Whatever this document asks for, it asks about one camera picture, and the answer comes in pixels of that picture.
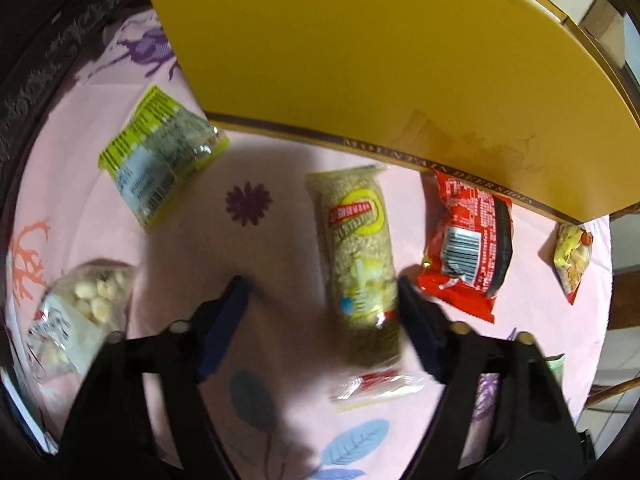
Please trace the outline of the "pink patterned tablecloth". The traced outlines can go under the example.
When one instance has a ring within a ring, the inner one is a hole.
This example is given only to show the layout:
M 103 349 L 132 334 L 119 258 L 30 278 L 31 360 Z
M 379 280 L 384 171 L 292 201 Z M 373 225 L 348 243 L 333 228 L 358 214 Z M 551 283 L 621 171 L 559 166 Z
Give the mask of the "pink patterned tablecloth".
M 399 400 L 338 412 L 329 383 L 339 359 L 331 334 L 307 172 L 373 160 L 257 134 L 230 133 L 231 148 L 195 177 L 144 234 L 106 171 L 99 151 L 123 127 L 143 91 L 158 84 L 199 113 L 153 10 L 104 30 L 95 61 L 78 61 L 47 112 L 17 193 L 6 279 L 9 334 L 25 384 L 57 439 L 81 379 L 38 384 L 26 334 L 43 284 L 92 260 L 138 268 L 129 337 L 155 335 L 222 292 L 232 275 L 253 291 L 220 372 L 201 386 L 208 414 L 242 479 L 399 479 L 426 430 L 440 385 Z M 515 249 L 487 324 L 446 306 L 477 332 L 513 339 L 533 330 L 547 356 L 565 354 L 562 389 L 578 421 L 604 343 L 611 299 L 608 219 L 589 223 L 596 262 L 571 307 L 538 255 L 552 221 L 514 208 Z

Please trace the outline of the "yellow grain bar pack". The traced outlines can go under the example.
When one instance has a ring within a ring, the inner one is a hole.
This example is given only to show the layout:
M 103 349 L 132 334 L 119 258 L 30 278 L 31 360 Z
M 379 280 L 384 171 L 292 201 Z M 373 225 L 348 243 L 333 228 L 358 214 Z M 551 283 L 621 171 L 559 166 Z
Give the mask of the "yellow grain bar pack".
M 328 264 L 331 300 L 340 312 L 346 362 L 390 365 L 400 356 L 398 289 L 381 165 L 308 174 Z

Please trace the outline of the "white paper sheet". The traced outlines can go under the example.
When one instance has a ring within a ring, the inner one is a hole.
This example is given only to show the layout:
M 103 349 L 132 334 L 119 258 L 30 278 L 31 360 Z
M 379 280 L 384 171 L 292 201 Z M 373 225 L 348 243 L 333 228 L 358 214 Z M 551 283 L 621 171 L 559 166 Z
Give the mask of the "white paper sheet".
M 6 394 L 9 396 L 11 406 L 17 412 L 17 420 L 22 427 L 26 429 L 29 437 L 35 442 L 42 452 L 49 455 L 58 454 L 58 445 L 54 442 L 47 430 L 44 430 L 37 419 L 29 411 L 27 405 L 23 401 L 16 385 L 11 378 L 10 372 L 1 367 L 1 382 Z

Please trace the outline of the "green white snack packet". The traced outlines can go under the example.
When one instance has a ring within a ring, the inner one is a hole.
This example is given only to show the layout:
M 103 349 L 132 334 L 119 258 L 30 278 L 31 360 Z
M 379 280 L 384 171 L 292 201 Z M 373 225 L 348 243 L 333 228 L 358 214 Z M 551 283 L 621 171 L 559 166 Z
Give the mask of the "green white snack packet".
M 229 146 L 227 133 L 152 86 L 128 124 L 99 154 L 143 229 L 160 218 L 186 180 L 208 167 Z

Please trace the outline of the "red foil snack packet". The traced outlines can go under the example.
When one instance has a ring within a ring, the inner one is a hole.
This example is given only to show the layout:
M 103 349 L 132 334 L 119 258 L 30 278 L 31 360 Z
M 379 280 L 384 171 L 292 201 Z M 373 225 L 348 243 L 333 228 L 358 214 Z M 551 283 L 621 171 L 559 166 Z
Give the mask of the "red foil snack packet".
M 458 310 L 492 323 L 513 256 L 512 202 L 435 174 L 445 213 L 427 237 L 416 284 Z

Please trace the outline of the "yellow cardboard storage box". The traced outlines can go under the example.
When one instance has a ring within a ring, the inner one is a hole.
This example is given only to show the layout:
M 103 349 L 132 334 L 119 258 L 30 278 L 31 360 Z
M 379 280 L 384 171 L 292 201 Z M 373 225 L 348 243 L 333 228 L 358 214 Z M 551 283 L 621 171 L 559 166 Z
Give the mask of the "yellow cardboard storage box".
M 550 0 L 151 0 L 206 116 L 587 222 L 639 200 L 639 111 Z

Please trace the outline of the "small peanut snack packet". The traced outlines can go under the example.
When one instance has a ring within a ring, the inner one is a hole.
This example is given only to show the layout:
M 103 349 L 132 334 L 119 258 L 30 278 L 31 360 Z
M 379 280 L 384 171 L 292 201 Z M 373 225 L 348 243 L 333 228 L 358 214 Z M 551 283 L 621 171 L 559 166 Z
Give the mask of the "small peanut snack packet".
M 583 226 L 561 223 L 556 236 L 553 266 L 570 304 L 574 304 L 591 261 L 593 236 Z

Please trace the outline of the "clear red small packet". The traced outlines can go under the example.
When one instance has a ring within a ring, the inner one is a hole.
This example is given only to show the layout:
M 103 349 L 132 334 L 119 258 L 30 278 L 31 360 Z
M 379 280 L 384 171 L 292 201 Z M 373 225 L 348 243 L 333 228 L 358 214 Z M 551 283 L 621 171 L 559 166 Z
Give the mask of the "clear red small packet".
M 339 411 L 348 411 L 410 396 L 424 387 L 423 375 L 405 373 L 400 368 L 386 368 L 341 376 L 331 386 L 329 400 Z

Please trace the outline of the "white puff balls bag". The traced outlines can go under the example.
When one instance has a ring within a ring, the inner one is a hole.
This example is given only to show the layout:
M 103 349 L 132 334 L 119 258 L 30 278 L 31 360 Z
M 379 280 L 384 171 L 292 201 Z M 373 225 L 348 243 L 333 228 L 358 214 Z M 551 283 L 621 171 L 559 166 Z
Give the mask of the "white puff balls bag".
M 37 382 L 88 372 L 105 338 L 126 330 L 136 274 L 129 264 L 90 262 L 46 290 L 25 339 Z

